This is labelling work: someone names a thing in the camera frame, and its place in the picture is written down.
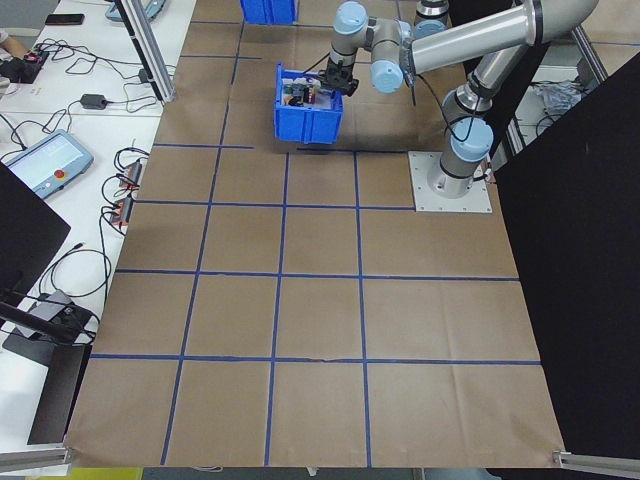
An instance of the black partition board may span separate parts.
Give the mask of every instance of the black partition board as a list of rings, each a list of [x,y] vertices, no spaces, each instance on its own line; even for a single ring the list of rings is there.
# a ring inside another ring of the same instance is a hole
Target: black partition board
[[[575,454],[640,459],[640,55],[496,178]]]
[[[62,443],[90,354],[90,346],[54,347],[28,445]]]

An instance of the metal mounting plate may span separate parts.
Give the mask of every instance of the metal mounting plate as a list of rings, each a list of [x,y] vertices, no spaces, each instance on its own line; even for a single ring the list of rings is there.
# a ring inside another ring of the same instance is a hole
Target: metal mounting plate
[[[427,185],[427,172],[434,163],[440,161],[441,156],[441,152],[409,152],[416,212],[492,213],[484,180],[473,182],[471,190],[464,197],[456,199],[441,197]],[[475,176],[482,173],[482,167],[478,167]]]

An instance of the blue storage crate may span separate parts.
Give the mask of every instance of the blue storage crate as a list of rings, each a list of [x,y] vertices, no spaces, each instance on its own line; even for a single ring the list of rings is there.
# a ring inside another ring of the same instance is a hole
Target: blue storage crate
[[[276,68],[276,101],[273,112],[276,137],[287,142],[334,143],[342,122],[342,95],[335,93],[331,109],[290,107],[282,104],[282,80],[295,80],[302,72]]]
[[[296,20],[296,0],[240,0],[247,23],[291,25]]]

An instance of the metal extrusion post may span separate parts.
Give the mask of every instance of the metal extrusion post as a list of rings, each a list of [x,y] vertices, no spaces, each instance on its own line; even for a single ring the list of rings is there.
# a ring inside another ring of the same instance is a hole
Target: metal extrusion post
[[[71,463],[71,450],[58,446],[41,450],[0,453],[0,473],[53,467],[68,463]]]
[[[640,460],[573,455],[568,452],[553,452],[553,460],[565,470],[640,479]]]
[[[598,84],[604,83],[604,81],[609,78],[609,74],[598,57],[598,54],[591,46],[591,41],[589,40],[587,33],[584,31],[584,28],[582,28],[582,26],[574,28],[571,30],[571,36],[578,45],[580,53],[593,70],[593,74],[595,75]]]
[[[175,86],[167,71],[142,3],[140,0],[115,0],[115,4],[142,66],[147,72],[156,98],[165,103],[174,100]]]

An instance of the power adapter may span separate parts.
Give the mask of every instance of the power adapter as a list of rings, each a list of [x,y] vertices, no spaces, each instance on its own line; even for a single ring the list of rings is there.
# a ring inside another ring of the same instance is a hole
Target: power adapter
[[[87,110],[104,110],[109,103],[111,102],[109,102],[104,95],[95,93],[85,93],[80,98],[80,105]]]

